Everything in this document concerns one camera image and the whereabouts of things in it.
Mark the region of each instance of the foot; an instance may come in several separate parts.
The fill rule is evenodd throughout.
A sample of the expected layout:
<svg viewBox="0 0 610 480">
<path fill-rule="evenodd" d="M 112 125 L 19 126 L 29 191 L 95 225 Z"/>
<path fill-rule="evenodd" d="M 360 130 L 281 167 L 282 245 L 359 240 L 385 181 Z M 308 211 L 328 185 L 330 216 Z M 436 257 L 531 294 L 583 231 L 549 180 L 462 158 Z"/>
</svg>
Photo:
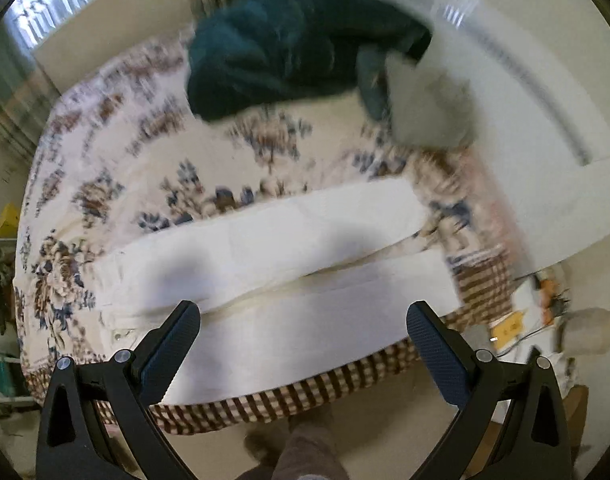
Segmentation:
<svg viewBox="0 0 610 480">
<path fill-rule="evenodd" d="M 245 450 L 260 465 L 276 467 L 281 450 L 269 442 L 262 433 L 247 433 L 243 441 Z"/>
</svg>

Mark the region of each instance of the dark green blanket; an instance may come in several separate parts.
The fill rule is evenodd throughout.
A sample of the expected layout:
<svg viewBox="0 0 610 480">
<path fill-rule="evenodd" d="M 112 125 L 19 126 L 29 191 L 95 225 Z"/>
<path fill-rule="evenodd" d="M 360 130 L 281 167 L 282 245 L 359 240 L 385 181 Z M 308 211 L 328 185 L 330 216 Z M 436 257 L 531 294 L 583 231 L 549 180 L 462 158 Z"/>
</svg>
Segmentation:
<svg viewBox="0 0 610 480">
<path fill-rule="evenodd" d="M 194 114 L 214 121 L 358 85 L 380 120 L 385 52 L 419 59 L 430 40 L 425 25 L 380 0 L 237 0 L 199 22 L 187 97 Z"/>
</svg>

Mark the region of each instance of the floral bedspread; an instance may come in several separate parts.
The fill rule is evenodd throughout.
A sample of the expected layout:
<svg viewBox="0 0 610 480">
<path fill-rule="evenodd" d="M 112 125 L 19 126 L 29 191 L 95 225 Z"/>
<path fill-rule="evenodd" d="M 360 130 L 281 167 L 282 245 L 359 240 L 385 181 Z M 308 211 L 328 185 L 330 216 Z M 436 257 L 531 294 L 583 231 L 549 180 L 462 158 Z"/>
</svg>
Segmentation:
<svg viewBox="0 0 610 480">
<path fill-rule="evenodd" d="M 51 113 L 26 186 L 14 279 L 22 369 L 38 400 L 59 356 L 108 358 L 100 335 L 111 327 L 95 310 L 87 264 L 161 229 L 402 174 L 428 205 L 419 238 L 442 242 L 455 272 L 498 254 L 506 228 L 470 154 L 394 146 L 356 92 L 206 124 L 185 96 L 189 39 L 188 28 L 134 47 Z"/>
</svg>

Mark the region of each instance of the brown checkered fabric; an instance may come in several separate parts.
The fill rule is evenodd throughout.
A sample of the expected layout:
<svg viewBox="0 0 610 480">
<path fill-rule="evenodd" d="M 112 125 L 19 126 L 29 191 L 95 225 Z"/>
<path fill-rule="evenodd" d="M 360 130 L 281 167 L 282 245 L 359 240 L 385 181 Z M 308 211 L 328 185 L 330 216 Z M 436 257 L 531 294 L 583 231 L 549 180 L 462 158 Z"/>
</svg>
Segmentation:
<svg viewBox="0 0 610 480">
<path fill-rule="evenodd" d="M 513 290 L 506 253 L 456 269 L 455 280 L 463 306 L 443 318 L 449 328 L 462 332 L 470 325 L 489 323 L 511 311 Z M 405 338 L 363 359 L 294 384 L 206 404 L 158 404 L 150 411 L 159 428 L 170 434 L 207 433 L 239 422 L 269 422 L 369 388 L 404 372 L 417 360 L 414 345 Z M 47 393 L 50 373 L 45 368 L 27 377 L 30 391 L 40 402 Z M 98 402 L 98 407 L 104 423 L 116 424 L 109 403 Z"/>
</svg>

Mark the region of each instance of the bed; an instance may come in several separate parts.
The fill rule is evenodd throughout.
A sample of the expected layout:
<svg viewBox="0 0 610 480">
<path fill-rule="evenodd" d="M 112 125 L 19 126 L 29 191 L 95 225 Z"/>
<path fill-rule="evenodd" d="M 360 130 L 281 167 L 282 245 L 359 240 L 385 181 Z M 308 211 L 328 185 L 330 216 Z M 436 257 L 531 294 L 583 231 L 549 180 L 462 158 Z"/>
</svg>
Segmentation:
<svg viewBox="0 0 610 480">
<path fill-rule="evenodd" d="M 111 357 L 108 338 L 135 343 L 96 304 L 95 260 L 142 237 L 352 182 L 413 183 L 427 222 L 390 256 L 441 247 L 461 298 L 444 318 L 450 327 L 510 311 L 511 228 L 473 153 L 394 146 L 356 92 L 203 123 L 185 96 L 191 37 L 187 27 L 132 48 L 66 92 L 51 113 L 26 186 L 14 279 L 21 365 L 38 402 L 60 356 L 97 362 Z M 290 384 L 150 410 L 162 430 L 177 434 L 269 421 L 369 387 L 417 359 L 401 338 Z M 100 410 L 115 423 L 108 406 Z"/>
</svg>

